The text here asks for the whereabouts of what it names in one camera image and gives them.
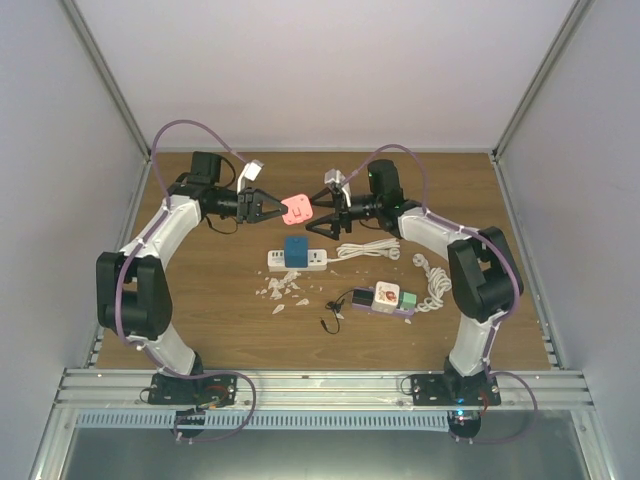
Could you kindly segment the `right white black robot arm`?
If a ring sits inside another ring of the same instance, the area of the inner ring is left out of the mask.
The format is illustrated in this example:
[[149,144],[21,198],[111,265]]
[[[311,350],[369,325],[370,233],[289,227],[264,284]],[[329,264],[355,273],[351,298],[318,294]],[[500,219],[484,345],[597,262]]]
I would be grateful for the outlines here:
[[325,174],[325,187],[311,204],[332,212],[306,225],[310,232],[338,240],[356,220],[373,218],[392,236],[416,243],[448,262],[452,295],[461,312],[454,347],[446,357],[443,393],[464,405],[489,386],[489,356],[497,329],[517,307],[523,282],[503,232],[473,229],[433,213],[405,197],[395,164],[386,159],[367,165],[370,193],[353,196],[338,170]]

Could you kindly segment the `white USB power strip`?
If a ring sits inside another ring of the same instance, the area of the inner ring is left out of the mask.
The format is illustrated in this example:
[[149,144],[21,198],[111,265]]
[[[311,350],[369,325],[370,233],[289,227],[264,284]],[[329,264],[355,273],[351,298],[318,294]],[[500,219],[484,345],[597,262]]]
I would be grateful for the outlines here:
[[310,249],[304,266],[287,266],[283,250],[270,250],[267,253],[267,267],[270,272],[325,271],[328,264],[328,255],[325,249]]

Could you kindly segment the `pink cube plug adapter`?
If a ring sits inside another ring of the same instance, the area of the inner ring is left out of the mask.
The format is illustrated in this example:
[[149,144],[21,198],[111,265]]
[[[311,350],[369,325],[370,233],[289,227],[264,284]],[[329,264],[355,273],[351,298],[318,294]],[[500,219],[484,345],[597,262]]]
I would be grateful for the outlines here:
[[305,194],[297,194],[281,200],[287,207],[287,212],[282,215],[285,225],[298,225],[309,221],[313,215],[313,207],[309,197]]

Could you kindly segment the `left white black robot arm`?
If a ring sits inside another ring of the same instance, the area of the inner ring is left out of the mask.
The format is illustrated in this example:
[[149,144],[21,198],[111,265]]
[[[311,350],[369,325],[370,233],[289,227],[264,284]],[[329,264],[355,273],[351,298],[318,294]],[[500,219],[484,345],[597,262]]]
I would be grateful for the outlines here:
[[97,316],[127,346],[145,353],[159,373],[174,377],[171,391],[185,404],[203,398],[206,380],[199,355],[172,324],[173,302],[165,269],[192,230],[211,215],[255,224],[288,212],[281,201],[251,188],[264,164],[246,163],[236,184],[221,186],[225,157],[192,154],[191,168],[164,189],[156,214],[132,241],[96,262]]

